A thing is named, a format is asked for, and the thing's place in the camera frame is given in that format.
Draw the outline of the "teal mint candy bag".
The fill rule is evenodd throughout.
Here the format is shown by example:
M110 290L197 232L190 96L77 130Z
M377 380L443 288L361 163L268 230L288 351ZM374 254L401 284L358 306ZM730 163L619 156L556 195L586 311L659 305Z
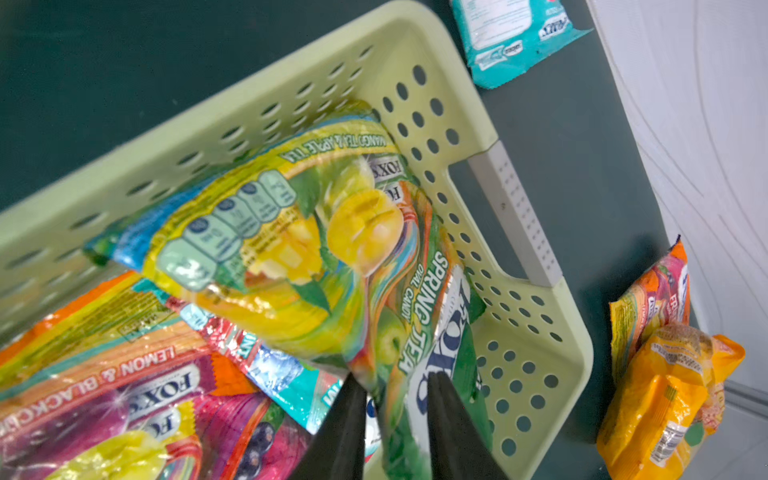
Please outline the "teal mint candy bag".
M455 0L450 3L476 86L491 90L588 34L558 0Z

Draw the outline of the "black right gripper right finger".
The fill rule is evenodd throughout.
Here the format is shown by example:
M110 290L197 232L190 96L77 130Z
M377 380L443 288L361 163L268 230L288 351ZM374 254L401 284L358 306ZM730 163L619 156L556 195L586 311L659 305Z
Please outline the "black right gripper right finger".
M428 428L433 479L507 479L444 372L430 373Z

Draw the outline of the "mint blossom Fox's candy bag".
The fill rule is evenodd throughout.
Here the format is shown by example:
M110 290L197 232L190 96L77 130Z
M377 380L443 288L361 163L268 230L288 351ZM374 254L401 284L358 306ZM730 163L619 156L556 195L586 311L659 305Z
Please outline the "mint blossom Fox's candy bag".
M166 306L214 350L227 357L245 376L279 405L293 420L316 434L339 394L344 380L303 365L296 358L272 349L251 332L175 297Z

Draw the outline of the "green spring tea candy bag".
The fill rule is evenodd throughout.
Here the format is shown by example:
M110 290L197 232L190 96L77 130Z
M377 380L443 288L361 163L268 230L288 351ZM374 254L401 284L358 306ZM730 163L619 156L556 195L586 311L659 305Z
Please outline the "green spring tea candy bag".
M484 303L393 138L362 101L216 167L85 247L371 395L392 479L431 475L428 377L492 439L472 324Z

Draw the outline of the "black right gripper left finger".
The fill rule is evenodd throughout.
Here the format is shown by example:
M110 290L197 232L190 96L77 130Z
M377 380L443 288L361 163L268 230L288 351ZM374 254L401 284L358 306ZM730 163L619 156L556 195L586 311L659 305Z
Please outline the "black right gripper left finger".
M364 476L367 393L349 374L290 480Z

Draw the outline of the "lemon blackcurrant Fox's candy bag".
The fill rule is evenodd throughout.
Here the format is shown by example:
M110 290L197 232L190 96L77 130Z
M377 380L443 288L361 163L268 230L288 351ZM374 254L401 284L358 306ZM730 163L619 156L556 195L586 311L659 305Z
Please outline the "lemon blackcurrant Fox's candy bag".
M311 437L182 303L123 274L1 351L5 479L285 479Z

